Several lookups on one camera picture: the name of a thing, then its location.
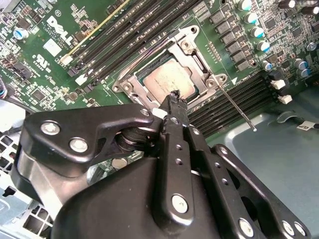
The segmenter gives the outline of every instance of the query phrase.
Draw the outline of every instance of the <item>electronic component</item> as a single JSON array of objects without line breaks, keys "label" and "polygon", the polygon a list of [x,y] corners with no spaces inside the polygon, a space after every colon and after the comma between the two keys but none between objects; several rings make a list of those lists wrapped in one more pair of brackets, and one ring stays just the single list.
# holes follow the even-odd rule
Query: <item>electronic component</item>
[{"label": "electronic component", "polygon": [[224,34],[225,32],[229,31],[230,30],[230,26],[229,26],[229,23],[224,21],[223,23],[221,23],[220,25],[218,25],[216,27],[216,31],[219,33],[219,34]]},{"label": "electronic component", "polygon": [[284,80],[278,80],[278,81],[271,81],[270,84],[276,89],[276,90],[280,90],[283,87],[286,86],[286,83]]},{"label": "electronic component", "polygon": [[270,48],[270,44],[267,41],[260,41],[257,43],[257,49],[259,51],[266,52]]},{"label": "electronic component", "polygon": [[39,89],[36,89],[32,93],[32,97],[36,98],[40,102],[40,101],[42,101],[45,98],[45,94],[42,93]]},{"label": "electronic component", "polygon": [[271,71],[272,68],[273,68],[273,65],[271,63],[269,63],[268,61],[263,61],[261,63],[261,68],[264,70],[264,71]]},{"label": "electronic component", "polygon": [[238,3],[238,9],[240,11],[250,11],[252,7],[251,0],[240,0]]},{"label": "electronic component", "polygon": [[310,42],[307,45],[307,51],[314,51],[314,50],[316,50],[316,48],[317,48],[317,44],[315,44],[314,42]]},{"label": "electronic component", "polygon": [[296,5],[295,0],[281,0],[279,3],[280,9],[291,9],[294,8]]},{"label": "electronic component", "polygon": [[1,0],[0,9],[2,12],[12,12],[20,2],[21,0]]},{"label": "electronic component", "polygon": [[250,67],[250,64],[248,61],[244,60],[243,62],[239,63],[239,64],[236,64],[236,68],[239,70],[239,71],[243,71],[245,69],[247,69],[248,67]]},{"label": "electronic component", "polygon": [[31,23],[29,23],[26,19],[20,18],[20,20],[17,22],[16,26],[18,28],[23,28],[23,29],[29,29],[31,26]]},{"label": "electronic component", "polygon": [[232,60],[237,63],[240,62],[241,60],[245,59],[245,54],[244,52],[240,51],[236,53],[235,55],[231,56]]},{"label": "electronic component", "polygon": [[278,96],[278,100],[283,104],[288,104],[289,102],[293,101],[293,98],[291,95],[285,95],[285,96]]},{"label": "electronic component", "polygon": [[303,59],[297,58],[294,62],[294,66],[298,68],[299,70],[304,70],[308,67],[307,61],[304,61]]},{"label": "electronic component", "polygon": [[305,6],[301,10],[304,15],[318,15],[319,6]]},{"label": "electronic component", "polygon": [[16,28],[13,31],[13,36],[15,39],[21,41],[29,37],[29,32],[25,30],[24,28]]},{"label": "electronic component", "polygon": [[210,18],[210,21],[214,24],[220,23],[222,20],[225,19],[224,14],[222,11],[218,11],[215,14],[213,14]]},{"label": "electronic component", "polygon": [[190,72],[174,59],[155,69],[143,80],[143,84],[160,103],[174,89],[179,89],[185,99],[195,93]]},{"label": "electronic component", "polygon": [[233,54],[235,53],[236,51],[240,50],[240,45],[239,43],[236,41],[234,43],[232,43],[230,46],[228,46],[226,48],[226,50],[230,53],[230,54]]},{"label": "electronic component", "polygon": [[250,35],[253,36],[253,37],[261,38],[261,37],[264,36],[264,30],[261,27],[254,26],[250,30]]},{"label": "electronic component", "polygon": [[255,12],[249,12],[245,14],[244,21],[245,23],[255,24],[258,20],[258,16]]},{"label": "electronic component", "polygon": [[308,77],[311,74],[311,70],[310,69],[297,70],[297,73],[301,77],[305,78],[305,77]]},{"label": "electronic component", "polygon": [[266,26],[268,29],[273,28],[274,26],[276,26],[276,21],[271,18],[270,20],[266,21]]},{"label": "electronic component", "polygon": [[281,64],[281,67],[282,67],[282,68],[288,68],[288,67],[290,67],[289,61],[284,61],[284,62]]},{"label": "electronic component", "polygon": [[226,34],[221,38],[222,42],[225,43],[225,45],[228,45],[230,42],[233,42],[236,40],[234,34],[232,32]]},{"label": "electronic component", "polygon": [[301,30],[301,28],[298,27],[297,29],[293,30],[293,36],[294,36],[294,37],[298,37],[298,36],[301,35],[302,32],[303,32],[303,31]]}]

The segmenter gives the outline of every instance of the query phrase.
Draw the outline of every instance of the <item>black capacitor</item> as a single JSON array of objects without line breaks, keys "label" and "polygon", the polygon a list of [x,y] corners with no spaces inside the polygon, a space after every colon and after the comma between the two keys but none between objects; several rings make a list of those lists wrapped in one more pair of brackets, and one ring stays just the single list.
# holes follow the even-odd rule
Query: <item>black capacitor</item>
[{"label": "black capacitor", "polygon": [[279,3],[279,8],[281,9],[292,9],[296,6],[295,0],[282,0]]},{"label": "black capacitor", "polygon": [[304,15],[317,15],[319,13],[319,6],[305,6],[301,12]]}]

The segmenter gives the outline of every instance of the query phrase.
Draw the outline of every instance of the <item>capacitor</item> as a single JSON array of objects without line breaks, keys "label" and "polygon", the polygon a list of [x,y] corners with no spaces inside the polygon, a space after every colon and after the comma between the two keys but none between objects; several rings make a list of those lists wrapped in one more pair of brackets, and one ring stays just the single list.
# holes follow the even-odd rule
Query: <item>capacitor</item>
[{"label": "capacitor", "polygon": [[314,42],[311,42],[308,44],[307,46],[307,51],[314,51],[317,48],[317,44],[315,44]]},{"label": "capacitor", "polygon": [[27,39],[29,37],[29,32],[24,28],[16,28],[13,31],[13,36],[15,39],[21,41],[23,39]]},{"label": "capacitor", "polygon": [[269,48],[270,48],[270,44],[267,41],[260,41],[257,44],[257,49],[259,51],[266,52],[269,50]]},{"label": "capacitor", "polygon": [[304,61],[303,59],[298,58],[295,60],[294,66],[298,68],[299,70],[304,70],[308,67],[308,63],[307,61]]},{"label": "capacitor", "polygon": [[273,68],[273,65],[271,63],[269,63],[268,61],[263,61],[261,63],[261,68],[264,70],[264,71],[271,71],[271,69]]},{"label": "capacitor", "polygon": [[319,13],[319,6],[305,6],[301,12],[304,15],[317,15]]},{"label": "capacitor", "polygon": [[291,9],[296,6],[296,1],[294,0],[282,0],[279,3],[279,8],[281,9]]},{"label": "capacitor", "polygon": [[310,69],[304,69],[304,70],[297,70],[297,74],[301,77],[308,77],[311,74]]},{"label": "capacitor", "polygon": [[255,12],[249,12],[244,16],[245,23],[255,24],[258,20],[258,16]]},{"label": "capacitor", "polygon": [[240,11],[250,11],[252,6],[251,0],[240,0],[238,3],[238,9]]},{"label": "capacitor", "polygon": [[261,27],[258,26],[254,26],[251,30],[250,30],[250,34],[253,37],[263,37],[264,36],[264,30]]}]

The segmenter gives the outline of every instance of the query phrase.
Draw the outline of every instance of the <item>silver screw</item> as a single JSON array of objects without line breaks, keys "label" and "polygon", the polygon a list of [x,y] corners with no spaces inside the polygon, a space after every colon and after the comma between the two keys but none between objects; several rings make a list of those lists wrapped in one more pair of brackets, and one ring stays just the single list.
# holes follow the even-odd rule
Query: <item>silver screw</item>
[{"label": "silver screw", "polygon": [[238,224],[246,236],[248,236],[249,238],[252,238],[254,236],[254,230],[247,220],[240,218]]},{"label": "silver screw", "polygon": [[173,204],[173,207],[176,211],[179,213],[186,213],[188,210],[187,202],[184,198],[182,198],[180,195],[174,195],[171,198],[171,203]]},{"label": "silver screw", "polygon": [[221,148],[220,148],[220,151],[221,151],[223,154],[228,154],[227,149],[224,148],[224,147],[221,147]]},{"label": "silver screw", "polygon": [[193,132],[194,132],[194,134],[197,134],[197,135],[199,135],[199,131],[198,131],[198,129],[196,129],[196,128],[193,128]]},{"label": "silver screw", "polygon": [[289,223],[287,223],[286,221],[283,221],[283,226],[284,226],[284,229],[286,230],[286,232],[288,232],[289,235],[291,235],[291,236],[295,235],[294,229],[290,226]]},{"label": "silver screw", "polygon": [[301,233],[301,235],[303,235],[305,237],[306,236],[306,232],[303,229],[303,227],[297,222],[295,222],[294,224],[295,224],[296,229]]},{"label": "silver screw", "polygon": [[178,120],[176,118],[170,118],[170,120],[174,123],[174,124],[178,124]]},{"label": "silver screw", "polygon": [[75,152],[83,153],[88,149],[88,144],[81,138],[74,138],[70,141],[70,148]]},{"label": "silver screw", "polygon": [[43,133],[48,135],[56,135],[60,133],[60,127],[56,123],[47,122],[41,125],[41,130]]},{"label": "silver screw", "polygon": [[149,111],[146,110],[146,109],[142,109],[142,110],[141,110],[141,113],[144,114],[145,116],[150,116]]}]

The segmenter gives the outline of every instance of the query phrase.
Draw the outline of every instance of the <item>chip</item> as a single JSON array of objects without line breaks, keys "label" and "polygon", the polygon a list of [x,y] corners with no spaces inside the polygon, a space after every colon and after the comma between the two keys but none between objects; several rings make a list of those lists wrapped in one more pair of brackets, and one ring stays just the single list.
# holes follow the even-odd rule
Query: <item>chip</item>
[{"label": "chip", "polygon": [[228,33],[227,35],[223,36],[221,40],[225,43],[225,45],[228,45],[229,43],[236,40],[234,34],[232,32]]},{"label": "chip", "polygon": [[236,51],[240,50],[240,45],[238,44],[238,42],[234,42],[233,44],[231,44],[229,47],[226,48],[226,50],[230,53],[233,54]]},{"label": "chip", "polygon": [[247,69],[248,67],[250,67],[250,65],[249,65],[248,61],[245,60],[242,63],[237,64],[236,67],[239,71],[243,71],[243,70]]},{"label": "chip", "polygon": [[218,11],[213,16],[210,17],[210,21],[214,24],[220,23],[222,20],[224,20],[224,14],[221,11]]},{"label": "chip", "polygon": [[83,35],[82,32],[79,31],[78,33],[75,34],[75,38],[81,42],[85,38],[85,36]]},{"label": "chip", "polygon": [[282,67],[282,68],[288,68],[288,67],[290,67],[289,61],[283,62],[283,63],[281,64],[281,67]]},{"label": "chip", "polygon": [[219,34],[224,34],[225,32],[230,30],[230,26],[229,26],[228,22],[225,21],[222,24],[220,24],[219,26],[217,26],[216,30]]},{"label": "chip", "polygon": [[293,30],[293,36],[294,36],[294,37],[298,37],[298,36],[301,35],[302,32],[303,32],[303,31],[301,30],[301,28],[298,27],[296,30]]},{"label": "chip", "polygon": [[30,26],[31,26],[31,23],[29,23],[26,19],[21,18],[21,19],[17,22],[16,26],[17,26],[17,27],[24,28],[24,29],[29,29]]},{"label": "chip", "polygon": [[231,57],[233,59],[234,62],[240,62],[241,60],[245,59],[245,54],[244,52],[240,51],[238,53],[236,53],[235,55],[233,55]]},{"label": "chip", "polygon": [[87,31],[88,29],[89,29],[89,28],[88,28],[86,25],[83,25],[83,26],[81,27],[81,30],[84,31],[84,32]]},{"label": "chip", "polygon": [[36,89],[32,93],[32,97],[36,98],[40,102],[40,101],[42,101],[45,98],[45,94],[42,93],[39,89]]},{"label": "chip", "polygon": [[266,22],[266,26],[268,29],[273,28],[274,26],[276,26],[276,21],[272,18]]},{"label": "chip", "polygon": [[180,95],[187,99],[195,94],[190,76],[189,70],[182,67],[175,59],[170,59],[146,76],[143,84],[160,103],[174,90],[180,90]]}]

